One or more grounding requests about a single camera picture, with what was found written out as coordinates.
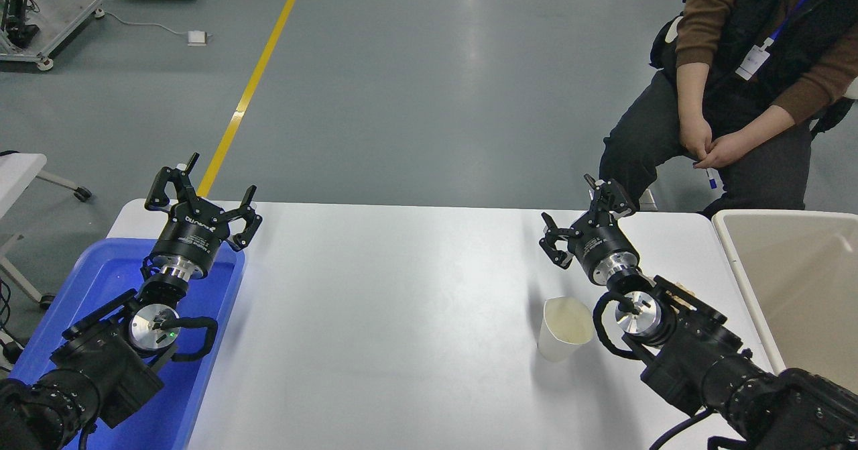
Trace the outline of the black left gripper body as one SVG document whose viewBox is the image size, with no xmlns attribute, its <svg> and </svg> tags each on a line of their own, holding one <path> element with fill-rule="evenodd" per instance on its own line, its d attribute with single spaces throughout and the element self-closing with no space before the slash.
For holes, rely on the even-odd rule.
<svg viewBox="0 0 858 450">
<path fill-rule="evenodd" d="M 168 223 L 154 244 L 150 258 L 183 258 L 209 273 L 223 240 L 230 232 L 227 223 L 214 223 L 224 209 L 209 201 L 178 202 L 168 212 Z"/>
</svg>

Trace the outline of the person's left hand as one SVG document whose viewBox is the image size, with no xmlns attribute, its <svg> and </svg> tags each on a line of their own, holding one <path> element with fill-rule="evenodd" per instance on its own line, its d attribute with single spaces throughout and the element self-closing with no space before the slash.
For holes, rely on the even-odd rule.
<svg viewBox="0 0 858 450">
<path fill-rule="evenodd" d="M 751 142 L 746 135 L 741 132 L 727 134 L 713 141 L 709 151 L 704 154 L 700 162 L 693 165 L 693 168 L 701 170 L 726 168 L 738 162 L 750 150 Z"/>
</svg>

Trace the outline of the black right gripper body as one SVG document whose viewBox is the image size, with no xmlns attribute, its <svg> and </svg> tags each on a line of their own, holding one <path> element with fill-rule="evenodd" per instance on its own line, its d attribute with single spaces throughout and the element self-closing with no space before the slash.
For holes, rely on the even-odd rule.
<svg viewBox="0 0 858 450">
<path fill-rule="evenodd" d="M 570 227 L 570 251 L 591 281 L 635 269 L 635 248 L 611 213 L 585 213 Z"/>
</svg>

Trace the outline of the person's right hand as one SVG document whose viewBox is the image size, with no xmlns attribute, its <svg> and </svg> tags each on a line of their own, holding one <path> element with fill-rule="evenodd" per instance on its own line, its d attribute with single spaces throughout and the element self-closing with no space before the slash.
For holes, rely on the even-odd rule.
<svg viewBox="0 0 858 450">
<path fill-rule="evenodd" d="M 693 160 L 702 162 L 711 142 L 711 126 L 702 115 L 680 116 L 680 144 Z"/>
</svg>

